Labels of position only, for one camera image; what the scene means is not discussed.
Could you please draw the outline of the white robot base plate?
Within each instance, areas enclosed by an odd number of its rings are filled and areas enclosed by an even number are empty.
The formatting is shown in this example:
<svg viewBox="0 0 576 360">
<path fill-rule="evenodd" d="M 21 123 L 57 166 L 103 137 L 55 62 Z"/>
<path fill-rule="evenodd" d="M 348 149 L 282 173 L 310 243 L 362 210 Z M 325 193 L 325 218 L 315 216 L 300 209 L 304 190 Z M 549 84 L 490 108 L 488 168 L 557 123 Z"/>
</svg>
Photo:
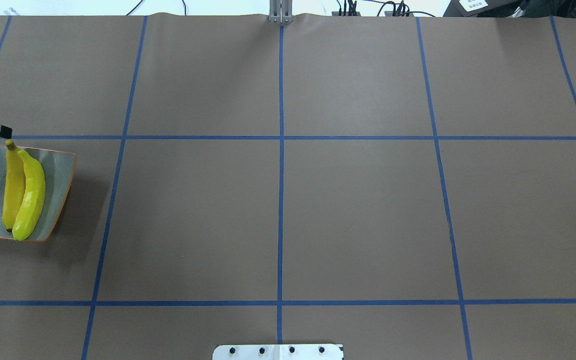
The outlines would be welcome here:
<svg viewBox="0 0 576 360">
<path fill-rule="evenodd" d="M 213 360 L 343 360 L 342 344 L 227 344 L 216 347 Z"/>
</svg>

